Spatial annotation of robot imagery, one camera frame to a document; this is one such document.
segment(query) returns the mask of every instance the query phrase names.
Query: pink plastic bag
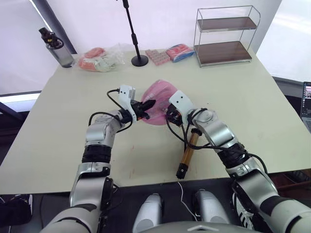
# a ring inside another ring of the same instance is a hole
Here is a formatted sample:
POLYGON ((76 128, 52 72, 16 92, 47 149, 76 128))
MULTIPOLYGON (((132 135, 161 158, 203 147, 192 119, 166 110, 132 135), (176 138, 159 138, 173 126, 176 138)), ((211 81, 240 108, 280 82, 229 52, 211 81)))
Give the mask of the pink plastic bag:
POLYGON ((150 116, 149 120, 142 119, 144 122, 151 125, 165 125, 165 115, 169 107, 169 98, 177 91, 171 83, 165 80, 158 80, 152 84, 147 91, 142 95, 141 101, 155 100, 154 106, 147 110, 146 113, 150 116))

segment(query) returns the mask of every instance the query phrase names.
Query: floor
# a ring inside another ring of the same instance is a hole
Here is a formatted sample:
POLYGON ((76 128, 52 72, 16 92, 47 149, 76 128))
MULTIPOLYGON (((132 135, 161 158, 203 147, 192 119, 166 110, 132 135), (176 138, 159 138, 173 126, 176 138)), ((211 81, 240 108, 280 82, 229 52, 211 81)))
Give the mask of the floor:
MULTIPOLYGON (((300 114, 301 99, 297 97, 286 96, 293 108, 300 114)), ((0 165, 5 158, 15 136, 17 135, 21 124, 12 121, 0 115, 0 165)), ((230 221, 238 225, 238 216, 231 209, 231 180, 227 178, 182 182, 184 187, 184 201, 188 206, 191 206, 192 195, 200 188, 205 188, 214 193, 214 195, 223 204, 230 221)), ((106 229, 107 232, 131 232, 135 216, 149 194, 157 192, 165 201, 163 222, 192 220, 191 215, 180 202, 181 190, 177 183, 165 183, 155 185, 144 185, 134 187, 121 188, 122 192, 116 193, 113 197, 112 205, 121 204, 109 213, 106 229)), ((20 226, 12 226, 11 233, 37 233, 40 232, 43 226, 46 226, 52 218, 60 211, 69 206, 69 193, 55 194, 35 194, 33 202, 33 217, 28 224, 20 226)), ((311 205, 310 198, 302 200, 311 205)), ((0 233, 8 233, 9 228, 0 228, 0 233)))

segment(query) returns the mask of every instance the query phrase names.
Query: white table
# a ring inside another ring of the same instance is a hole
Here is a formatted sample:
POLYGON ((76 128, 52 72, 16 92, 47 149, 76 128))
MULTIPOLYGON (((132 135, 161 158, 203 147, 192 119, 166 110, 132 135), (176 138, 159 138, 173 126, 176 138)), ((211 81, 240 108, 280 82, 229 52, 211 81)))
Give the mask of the white table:
MULTIPOLYGON (((133 53, 127 54, 128 61, 133 53)), ((117 109, 106 92, 156 80, 182 90, 197 107, 216 110, 269 172, 311 167, 311 135, 255 54, 252 62, 200 68, 193 56, 156 67, 130 63, 109 73, 59 67, 35 103, 0 167, 0 194, 70 191, 84 151, 89 116, 117 109)), ((201 137, 198 144, 205 143, 201 137)), ((140 121, 115 138, 111 174, 120 186, 176 181, 183 144, 166 126, 140 121)), ((213 150, 194 153, 185 180, 228 177, 213 150)))

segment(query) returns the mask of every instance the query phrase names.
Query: black cable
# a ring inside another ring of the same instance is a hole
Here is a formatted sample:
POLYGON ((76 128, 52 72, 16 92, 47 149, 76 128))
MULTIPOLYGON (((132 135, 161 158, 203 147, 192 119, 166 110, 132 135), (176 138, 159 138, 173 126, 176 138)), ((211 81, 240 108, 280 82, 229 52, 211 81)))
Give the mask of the black cable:
MULTIPOLYGON (((198 112, 196 112, 193 116, 193 112, 191 113, 191 117, 190 117, 190 121, 188 122, 187 128, 186 128, 186 136, 188 135, 188 131, 189 131, 189 127, 190 124, 192 123, 193 119, 201 112, 204 112, 205 110, 207 110, 207 108, 201 108, 198 112)), ((190 143, 188 142, 188 138, 185 137, 185 141, 186 141, 186 146, 189 145, 190 143)))
POLYGON ((107 211, 110 211, 110 210, 113 210, 113 209, 117 208, 123 202, 123 191, 116 184, 113 184, 113 186, 115 186, 116 189, 117 189, 116 191, 113 192, 113 194, 115 194, 117 191, 120 191, 121 192, 121 200, 117 204, 115 204, 114 206, 108 207, 107 211))
POLYGON ((235 150, 235 149, 230 149, 230 148, 225 148, 225 147, 218 147, 218 146, 211 146, 209 143, 203 145, 203 146, 196 146, 196 145, 193 145, 191 144, 188 139, 187 139, 187 135, 188 135, 188 131, 189 131, 189 127, 190 127, 190 123, 193 121, 193 119, 201 112, 207 110, 207 108, 202 108, 200 109, 198 112, 196 112, 194 115, 193 112, 191 113, 191 117, 189 118, 189 123, 187 125, 187 128, 186 128, 186 132, 184 133, 184 140, 182 140, 182 138, 180 138, 173 130, 172 128, 169 126, 169 123, 168 123, 168 119, 166 117, 166 124, 168 125, 170 131, 178 138, 180 139, 181 141, 184 142, 184 144, 186 144, 188 147, 194 149, 194 150, 200 150, 200 149, 214 149, 214 150, 225 150, 225 151, 229 151, 229 152, 234 152, 234 153, 240 153, 240 154, 246 154, 246 155, 249 155, 251 157, 254 157, 254 158, 257 158, 262 167, 263 167, 263 170, 266 174, 268 174, 268 169, 267 169, 267 166, 266 164, 264 163, 264 161, 258 156, 258 155, 255 155, 255 154, 251 154, 251 153, 248 153, 247 151, 241 151, 241 150, 235 150))
MULTIPOLYGON (((119 89, 114 89, 114 90, 107 91, 107 96, 108 96, 108 98, 111 99, 111 101, 113 101, 119 108, 121 108, 124 112, 126 112, 126 110, 125 110, 118 102, 116 102, 116 101, 110 96, 110 93, 112 93, 112 92, 119 92, 119 91, 120 91, 119 89)), ((119 118, 118 116, 115 116, 115 115, 113 115, 113 114, 111 114, 111 113, 106 113, 106 112, 95 112, 95 113, 93 113, 93 114, 90 116, 89 120, 88 120, 88 125, 89 125, 89 126, 90 126, 91 123, 92 123, 93 117, 94 117, 95 115, 97 115, 97 114, 104 114, 104 115, 108 115, 108 116, 113 117, 114 119, 116 119, 116 120, 119 122, 120 126, 122 127, 122 122, 120 121, 120 118, 119 118)), ((122 131, 124 131, 124 130, 127 130, 128 128, 130 128, 130 127, 132 126, 132 124, 133 124, 133 119, 132 119, 132 117, 131 117, 130 124, 129 124, 127 127, 125 127, 124 129, 121 129, 121 130, 117 131, 117 133, 120 133, 120 132, 122 132, 122 131)))
POLYGON ((40 215, 40 222, 41 222, 41 228, 44 228, 44 224, 43 224, 43 217, 42 217, 42 202, 43 202, 43 197, 44 195, 42 195, 41 200, 40 200, 40 204, 39 204, 39 215, 40 215))
POLYGON ((237 195, 233 193, 234 200, 233 200, 233 209, 237 210, 237 195))
POLYGON ((184 152, 185 152, 186 149, 187 149, 187 143, 186 143, 186 141, 187 141, 187 134, 185 132, 185 128, 184 128, 183 125, 181 125, 181 129, 183 130, 183 135, 184 135, 184 152))
POLYGON ((263 170, 266 174, 268 174, 268 170, 267 170, 267 167, 266 167, 266 164, 264 164, 264 161, 258 156, 258 155, 255 155, 255 154, 250 154, 250 153, 247 153, 249 156, 252 156, 252 157, 255 157, 256 159, 258 159, 263 167, 263 170))
POLYGON ((127 130, 128 128, 130 128, 130 127, 132 126, 132 124, 133 124, 133 120, 131 120, 131 123, 130 123, 127 127, 125 127, 124 129, 121 129, 121 130, 117 131, 117 133, 120 133, 120 132, 122 132, 122 131, 124 131, 124 130, 127 130))
POLYGON ((112 92, 118 92, 118 93, 119 93, 119 91, 120 91, 120 89, 114 89, 114 90, 107 91, 107 96, 108 96, 108 98, 111 99, 111 101, 114 102, 119 108, 121 108, 122 110, 125 111, 125 109, 124 109, 121 105, 119 105, 119 103, 116 102, 116 101, 110 96, 110 93, 112 93, 112 92))
POLYGON ((174 132, 174 130, 170 127, 170 124, 169 124, 169 119, 168 119, 168 116, 166 115, 165 116, 165 120, 166 120, 166 124, 167 124, 167 127, 169 127, 169 130, 172 132, 172 134, 174 134, 179 140, 181 140, 182 142, 184 142, 184 140, 174 132))

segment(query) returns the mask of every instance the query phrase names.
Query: laptop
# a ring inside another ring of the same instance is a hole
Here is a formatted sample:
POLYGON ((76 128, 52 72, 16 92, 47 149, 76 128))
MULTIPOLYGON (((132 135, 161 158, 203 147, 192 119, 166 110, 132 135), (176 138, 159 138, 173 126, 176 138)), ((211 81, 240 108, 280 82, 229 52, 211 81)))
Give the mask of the laptop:
POLYGON ((300 117, 311 133, 311 82, 303 83, 300 117))

